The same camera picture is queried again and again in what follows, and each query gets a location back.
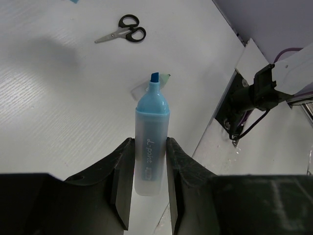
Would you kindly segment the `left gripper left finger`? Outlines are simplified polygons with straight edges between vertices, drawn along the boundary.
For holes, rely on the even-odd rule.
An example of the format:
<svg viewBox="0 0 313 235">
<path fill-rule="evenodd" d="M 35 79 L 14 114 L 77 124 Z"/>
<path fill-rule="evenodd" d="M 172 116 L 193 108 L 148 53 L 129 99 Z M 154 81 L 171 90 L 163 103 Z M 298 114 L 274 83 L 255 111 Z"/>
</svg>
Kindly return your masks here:
<svg viewBox="0 0 313 235">
<path fill-rule="evenodd" d="M 48 173 L 0 176 L 3 235 L 122 235 L 129 228 L 134 139 L 60 180 Z"/>
</svg>

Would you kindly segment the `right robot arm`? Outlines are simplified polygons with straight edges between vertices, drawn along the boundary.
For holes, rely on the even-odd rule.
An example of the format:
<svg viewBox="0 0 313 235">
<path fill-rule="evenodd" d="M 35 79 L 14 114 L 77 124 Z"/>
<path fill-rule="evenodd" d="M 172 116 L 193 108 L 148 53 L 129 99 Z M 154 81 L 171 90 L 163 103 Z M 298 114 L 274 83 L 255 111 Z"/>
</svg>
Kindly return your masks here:
<svg viewBox="0 0 313 235">
<path fill-rule="evenodd" d="M 282 50 L 274 60 L 275 89 L 291 95 L 290 102 L 313 97 L 313 45 Z"/>
</svg>

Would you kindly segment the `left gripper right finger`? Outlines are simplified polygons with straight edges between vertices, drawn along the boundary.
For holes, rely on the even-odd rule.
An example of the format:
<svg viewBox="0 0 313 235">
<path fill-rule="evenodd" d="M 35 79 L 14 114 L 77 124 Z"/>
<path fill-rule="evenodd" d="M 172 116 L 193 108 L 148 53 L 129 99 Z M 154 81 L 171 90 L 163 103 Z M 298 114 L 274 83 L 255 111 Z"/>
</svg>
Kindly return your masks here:
<svg viewBox="0 0 313 235">
<path fill-rule="evenodd" d="M 310 235 L 313 179 L 308 175 L 218 176 L 166 141 L 175 235 Z"/>
</svg>

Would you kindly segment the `blue highlighter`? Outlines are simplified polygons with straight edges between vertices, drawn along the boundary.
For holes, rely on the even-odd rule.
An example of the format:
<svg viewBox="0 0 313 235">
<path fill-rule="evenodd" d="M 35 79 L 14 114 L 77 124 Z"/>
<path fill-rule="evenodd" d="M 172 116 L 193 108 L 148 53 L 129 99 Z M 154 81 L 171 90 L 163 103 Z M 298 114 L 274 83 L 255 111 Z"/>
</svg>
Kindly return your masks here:
<svg viewBox="0 0 313 235">
<path fill-rule="evenodd" d="M 141 196 L 160 192 L 169 119 L 169 105 L 161 93 L 159 73 L 155 72 L 135 109 L 134 188 Z"/>
</svg>

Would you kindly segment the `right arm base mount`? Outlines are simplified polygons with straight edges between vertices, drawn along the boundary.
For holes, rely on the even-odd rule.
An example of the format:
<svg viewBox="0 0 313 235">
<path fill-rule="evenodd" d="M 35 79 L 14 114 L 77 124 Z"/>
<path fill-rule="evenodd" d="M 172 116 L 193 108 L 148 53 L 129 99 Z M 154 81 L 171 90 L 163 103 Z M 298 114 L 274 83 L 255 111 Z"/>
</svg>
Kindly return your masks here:
<svg viewBox="0 0 313 235">
<path fill-rule="evenodd" d="M 215 119 L 228 133 L 234 146 L 247 135 L 268 113 L 277 106 L 278 94 L 274 90 L 276 82 L 272 79 L 274 64 L 268 64 L 258 71 L 250 85 L 235 70 L 230 85 L 222 97 Z M 258 109 L 264 112 L 249 128 L 244 130 L 247 115 Z"/>
</svg>

